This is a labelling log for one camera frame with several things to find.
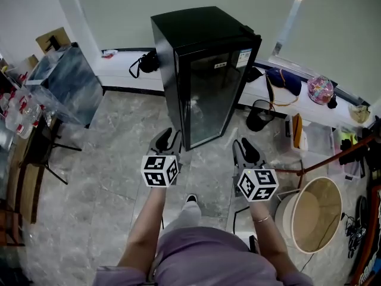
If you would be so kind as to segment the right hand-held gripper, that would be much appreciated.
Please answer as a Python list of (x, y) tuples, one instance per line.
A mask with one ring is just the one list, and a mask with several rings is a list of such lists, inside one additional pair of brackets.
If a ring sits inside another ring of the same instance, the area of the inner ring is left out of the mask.
[[(279, 188), (276, 171), (267, 163), (264, 153), (256, 144), (251, 144), (246, 138), (242, 138), (244, 148), (243, 157), (247, 163), (259, 164), (259, 166), (244, 167), (238, 169), (233, 176), (233, 186), (237, 197), (243, 196), (249, 203), (268, 201)], [(235, 139), (232, 144), (234, 164), (239, 164), (241, 144)]]

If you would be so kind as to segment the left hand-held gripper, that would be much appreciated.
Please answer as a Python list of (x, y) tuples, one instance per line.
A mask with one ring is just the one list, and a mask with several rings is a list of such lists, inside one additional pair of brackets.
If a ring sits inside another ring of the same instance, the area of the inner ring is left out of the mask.
[(169, 188), (176, 184), (180, 172), (177, 156), (182, 149), (182, 131), (178, 130), (173, 139), (173, 153), (162, 154), (168, 150), (168, 140), (172, 128), (162, 130), (149, 143), (147, 155), (142, 157), (140, 172), (147, 187)]

